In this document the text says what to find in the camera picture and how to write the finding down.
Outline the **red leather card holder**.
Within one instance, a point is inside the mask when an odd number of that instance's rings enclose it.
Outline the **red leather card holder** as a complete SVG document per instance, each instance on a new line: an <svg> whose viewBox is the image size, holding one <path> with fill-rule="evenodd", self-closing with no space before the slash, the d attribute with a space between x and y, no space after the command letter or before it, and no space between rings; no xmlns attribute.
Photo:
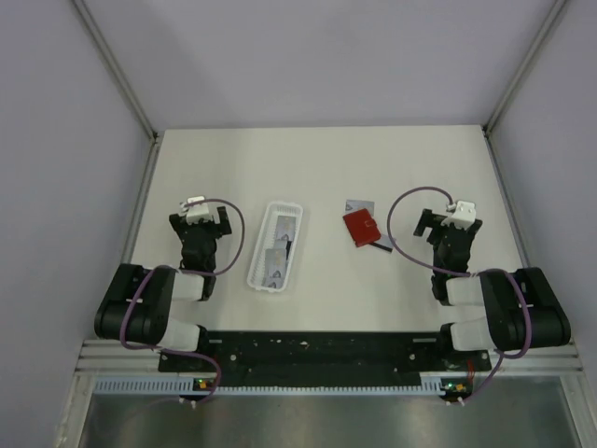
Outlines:
<svg viewBox="0 0 597 448"><path fill-rule="evenodd" d="M343 221L356 247L375 243L382 237L377 222L367 209L346 214Z"/></svg>

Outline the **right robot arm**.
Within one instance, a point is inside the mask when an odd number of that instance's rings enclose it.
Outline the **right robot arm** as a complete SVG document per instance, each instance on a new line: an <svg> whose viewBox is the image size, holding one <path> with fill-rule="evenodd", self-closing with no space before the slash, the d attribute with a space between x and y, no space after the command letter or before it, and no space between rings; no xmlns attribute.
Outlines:
<svg viewBox="0 0 597 448"><path fill-rule="evenodd" d="M470 249L482 221L477 219L461 230L445 225L446 219L424 209L414 230L418 237L430 230L427 242L433 247L433 295L443 306L474 306L484 316L444 324L440 330L444 340L435 347L437 362L454 370L468 360L470 351L520 351L527 328L531 329L532 348L568 344L570 322L541 269L518 269L511 274L513 282L498 272L472 278L450 274L467 271Z"/></svg>

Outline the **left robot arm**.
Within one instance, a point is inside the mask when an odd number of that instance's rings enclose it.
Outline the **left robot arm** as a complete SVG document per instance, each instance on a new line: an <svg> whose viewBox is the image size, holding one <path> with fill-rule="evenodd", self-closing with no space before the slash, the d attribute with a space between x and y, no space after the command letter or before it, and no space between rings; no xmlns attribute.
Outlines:
<svg viewBox="0 0 597 448"><path fill-rule="evenodd" d="M125 341L177 350L190 369L205 368L211 361L212 349L200 340L204 329L173 318L170 312L176 301L207 301L213 294L217 240L232 234L227 209L219 206L217 215L213 218L207 213L192 219L184 214L170 215L170 225L182 245L180 267L150 270L120 264L94 317L95 334L118 340L132 297L138 287L143 287L129 317Z"/></svg>

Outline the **silver magnetic stripe card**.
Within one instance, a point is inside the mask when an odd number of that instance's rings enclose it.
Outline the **silver magnetic stripe card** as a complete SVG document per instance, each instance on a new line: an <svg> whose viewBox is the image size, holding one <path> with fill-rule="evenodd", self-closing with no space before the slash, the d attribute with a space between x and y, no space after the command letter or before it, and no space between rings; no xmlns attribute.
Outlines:
<svg viewBox="0 0 597 448"><path fill-rule="evenodd" d="M391 253L394 249L392 241L386 238L385 236L383 236L376 242L371 243L371 245L389 253Z"/></svg>

